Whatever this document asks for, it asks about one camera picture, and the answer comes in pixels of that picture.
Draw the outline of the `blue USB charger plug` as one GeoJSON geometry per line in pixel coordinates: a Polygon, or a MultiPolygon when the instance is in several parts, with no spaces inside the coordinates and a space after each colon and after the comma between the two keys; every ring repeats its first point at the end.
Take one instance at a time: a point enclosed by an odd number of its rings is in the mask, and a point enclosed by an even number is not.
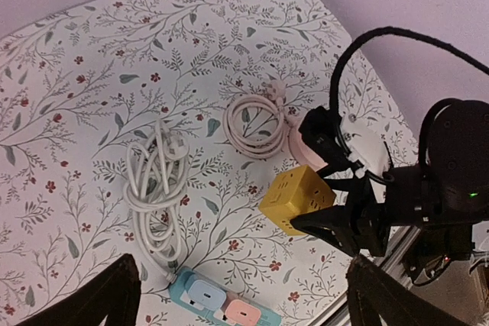
{"type": "Polygon", "coordinates": [[[212,282],[192,275],[185,283],[185,290],[191,305],[199,305],[210,311],[220,309],[226,300],[224,290],[212,282]]]}

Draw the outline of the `pink round power socket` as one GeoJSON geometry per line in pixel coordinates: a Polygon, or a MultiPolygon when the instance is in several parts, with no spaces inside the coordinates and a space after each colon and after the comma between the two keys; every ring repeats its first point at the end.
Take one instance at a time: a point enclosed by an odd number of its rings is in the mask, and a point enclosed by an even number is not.
{"type": "Polygon", "coordinates": [[[308,165],[315,171],[328,165],[323,158],[303,142],[302,134],[297,126],[292,127],[289,131],[288,147],[292,157],[299,165],[308,165]]]}

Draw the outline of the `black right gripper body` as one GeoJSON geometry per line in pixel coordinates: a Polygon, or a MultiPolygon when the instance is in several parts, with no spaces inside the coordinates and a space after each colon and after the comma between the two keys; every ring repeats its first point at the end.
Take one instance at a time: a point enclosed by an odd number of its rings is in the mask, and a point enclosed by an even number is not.
{"type": "Polygon", "coordinates": [[[393,182],[381,186],[384,190],[382,203],[377,202],[373,183],[367,178],[369,199],[360,206],[346,206],[357,245],[374,257],[385,254],[392,227],[419,227],[423,216],[421,169],[396,167],[387,175],[393,178],[393,182]]]}

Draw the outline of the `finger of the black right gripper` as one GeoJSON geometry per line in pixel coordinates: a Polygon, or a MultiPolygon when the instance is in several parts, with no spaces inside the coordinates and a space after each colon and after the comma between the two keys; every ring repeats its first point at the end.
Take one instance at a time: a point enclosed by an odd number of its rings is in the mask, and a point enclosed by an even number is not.
{"type": "Polygon", "coordinates": [[[345,205],[360,206],[369,199],[369,182],[367,178],[353,176],[349,179],[324,178],[325,183],[333,190],[346,192],[345,205]]]}
{"type": "Polygon", "coordinates": [[[323,240],[343,253],[360,252],[351,228],[351,215],[344,205],[299,215],[290,223],[294,229],[323,240]]]}

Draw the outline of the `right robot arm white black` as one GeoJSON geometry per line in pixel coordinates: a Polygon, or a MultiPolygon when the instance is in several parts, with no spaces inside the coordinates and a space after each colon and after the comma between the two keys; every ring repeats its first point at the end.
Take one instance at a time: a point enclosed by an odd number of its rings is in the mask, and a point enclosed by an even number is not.
{"type": "Polygon", "coordinates": [[[348,61],[376,37],[393,35],[438,47],[483,73],[472,56],[434,37],[379,27],[357,37],[339,57],[330,79],[328,108],[309,111],[300,125],[307,147],[325,161],[319,177],[347,195],[344,205],[316,209],[291,220],[294,229],[349,256],[387,251],[390,230],[416,227],[402,264],[415,286],[437,280],[455,261],[478,259],[473,227],[488,218],[488,105],[444,98],[426,113],[418,158],[395,166],[387,145],[353,116],[339,114],[339,83],[348,61]]]}

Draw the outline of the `pink USB charger plug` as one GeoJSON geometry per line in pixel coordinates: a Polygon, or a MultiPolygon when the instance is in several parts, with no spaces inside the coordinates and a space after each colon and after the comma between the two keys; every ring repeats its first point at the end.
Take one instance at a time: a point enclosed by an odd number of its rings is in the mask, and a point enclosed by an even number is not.
{"type": "Polygon", "coordinates": [[[222,311],[228,321],[245,326],[257,325],[262,315],[259,308],[240,299],[226,301],[222,311]]]}

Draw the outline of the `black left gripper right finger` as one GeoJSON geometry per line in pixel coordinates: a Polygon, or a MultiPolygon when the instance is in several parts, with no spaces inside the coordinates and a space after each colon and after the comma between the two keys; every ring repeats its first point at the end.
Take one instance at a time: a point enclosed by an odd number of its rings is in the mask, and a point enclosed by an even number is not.
{"type": "Polygon", "coordinates": [[[350,263],[348,311],[352,325],[463,325],[464,322],[406,290],[358,254],[350,263]]]}

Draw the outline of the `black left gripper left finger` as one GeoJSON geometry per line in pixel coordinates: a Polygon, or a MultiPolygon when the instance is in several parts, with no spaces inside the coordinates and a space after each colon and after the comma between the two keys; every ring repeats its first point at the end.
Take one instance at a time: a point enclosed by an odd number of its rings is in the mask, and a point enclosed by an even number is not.
{"type": "Polygon", "coordinates": [[[22,325],[135,325],[141,280],[134,257],[125,253],[57,304],[22,325]]]}

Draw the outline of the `yellow cube socket adapter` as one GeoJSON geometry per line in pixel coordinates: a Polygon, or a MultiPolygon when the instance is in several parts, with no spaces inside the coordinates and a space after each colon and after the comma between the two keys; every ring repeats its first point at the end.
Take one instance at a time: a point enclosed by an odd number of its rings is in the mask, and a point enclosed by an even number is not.
{"type": "Polygon", "coordinates": [[[291,220],[335,203],[336,194],[308,165],[276,176],[259,204],[260,212],[288,236],[301,236],[291,220]]]}

